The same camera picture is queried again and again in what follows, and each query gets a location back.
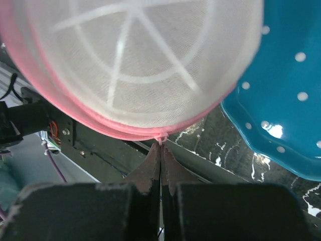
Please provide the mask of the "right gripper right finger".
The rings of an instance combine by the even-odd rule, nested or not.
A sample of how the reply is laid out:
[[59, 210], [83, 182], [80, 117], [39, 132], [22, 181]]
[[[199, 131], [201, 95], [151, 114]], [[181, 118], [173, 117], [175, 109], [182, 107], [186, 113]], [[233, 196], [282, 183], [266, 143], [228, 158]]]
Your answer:
[[274, 184], [209, 184], [161, 149], [165, 240], [313, 240], [286, 188]]

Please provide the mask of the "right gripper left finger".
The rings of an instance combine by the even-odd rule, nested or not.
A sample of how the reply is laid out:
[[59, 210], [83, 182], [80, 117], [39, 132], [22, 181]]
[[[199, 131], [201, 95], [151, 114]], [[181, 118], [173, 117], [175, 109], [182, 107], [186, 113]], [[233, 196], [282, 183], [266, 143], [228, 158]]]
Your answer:
[[161, 148], [119, 183], [38, 183], [13, 203], [1, 240], [157, 240]]

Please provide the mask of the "white mesh laundry bag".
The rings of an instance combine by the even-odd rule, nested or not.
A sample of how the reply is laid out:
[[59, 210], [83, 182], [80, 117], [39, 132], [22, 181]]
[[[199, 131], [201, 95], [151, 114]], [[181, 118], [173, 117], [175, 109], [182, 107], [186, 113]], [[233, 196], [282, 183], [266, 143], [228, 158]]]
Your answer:
[[56, 108], [110, 137], [166, 140], [236, 86], [264, 1], [1, 1], [1, 39]]

